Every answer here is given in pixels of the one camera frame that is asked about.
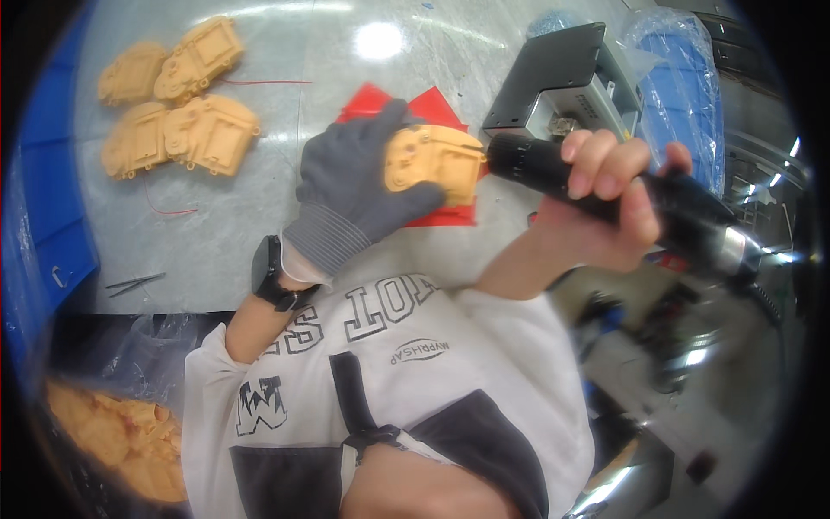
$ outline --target white sweatshirt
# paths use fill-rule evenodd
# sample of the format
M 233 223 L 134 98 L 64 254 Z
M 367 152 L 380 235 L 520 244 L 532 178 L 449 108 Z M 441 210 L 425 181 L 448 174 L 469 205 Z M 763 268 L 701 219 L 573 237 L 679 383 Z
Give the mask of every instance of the white sweatshirt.
M 562 517 L 593 465 L 574 354 L 545 295 L 451 299 L 421 274 L 318 293 L 252 365 L 231 360 L 219 325 L 188 355 L 185 386 L 198 518 L 337 517 L 376 441 L 478 473 L 525 517 Z

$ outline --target sleeve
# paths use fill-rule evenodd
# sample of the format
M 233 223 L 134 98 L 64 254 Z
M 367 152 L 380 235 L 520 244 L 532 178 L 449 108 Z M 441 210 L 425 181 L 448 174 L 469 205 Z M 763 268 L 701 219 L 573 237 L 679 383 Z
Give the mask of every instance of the sleeve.
M 225 349 L 225 330 L 223 323 L 217 326 L 184 361 L 182 470 L 194 517 L 211 515 L 202 508 L 219 483 L 221 456 L 228 456 L 222 447 L 227 422 L 251 367 L 231 359 Z
M 528 301 L 461 291 L 456 303 L 509 357 L 574 431 L 588 434 L 588 413 L 573 346 L 546 293 Z

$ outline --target hand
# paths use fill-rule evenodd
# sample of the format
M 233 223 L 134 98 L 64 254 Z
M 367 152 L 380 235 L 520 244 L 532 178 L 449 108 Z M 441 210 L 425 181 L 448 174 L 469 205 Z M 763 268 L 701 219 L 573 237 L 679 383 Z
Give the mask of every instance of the hand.
M 562 160 L 573 165 L 568 196 L 621 197 L 619 226 L 544 197 L 532 233 L 549 247 L 550 254 L 564 257 L 571 266 L 584 263 L 619 272 L 634 270 L 660 236 L 645 185 L 636 178 L 651 162 L 648 145 L 640 139 L 619 144 L 608 130 L 578 130 L 565 137 L 561 153 Z M 666 146 L 666 164 L 657 174 L 662 176 L 672 167 L 691 172 L 689 150 L 678 142 Z
M 289 250 L 328 277 L 352 256 L 444 204 L 443 188 L 421 182 L 392 193 L 383 181 L 386 144 L 404 128 L 403 100 L 391 100 L 373 119 L 333 124 L 308 141 L 296 190 L 300 216 L 282 233 Z M 291 265 L 283 269 L 295 277 Z

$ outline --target black power tool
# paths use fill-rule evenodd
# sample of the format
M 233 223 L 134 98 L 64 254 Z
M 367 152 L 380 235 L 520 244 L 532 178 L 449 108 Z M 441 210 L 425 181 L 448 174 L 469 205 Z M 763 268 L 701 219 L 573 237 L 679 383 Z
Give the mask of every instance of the black power tool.
M 559 144 L 523 135 L 499 133 L 487 148 L 490 172 L 569 203 L 610 223 L 619 219 L 619 199 L 594 195 L 568 198 L 571 166 L 562 161 Z M 660 223 L 658 243 L 687 260 L 695 271 L 734 289 L 754 285 L 764 253 L 739 226 L 738 218 L 690 176 L 670 171 L 665 177 L 643 173 Z

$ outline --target black smartwatch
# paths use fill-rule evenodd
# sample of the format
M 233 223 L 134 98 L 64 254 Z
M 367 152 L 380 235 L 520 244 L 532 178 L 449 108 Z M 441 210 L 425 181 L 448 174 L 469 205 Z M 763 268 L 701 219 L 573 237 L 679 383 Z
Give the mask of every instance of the black smartwatch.
M 292 311 L 308 302 L 320 285 L 301 291 L 288 290 L 280 286 L 280 250 L 279 237 L 266 236 L 262 239 L 251 264 L 251 291 L 255 296 L 274 305 L 275 311 Z

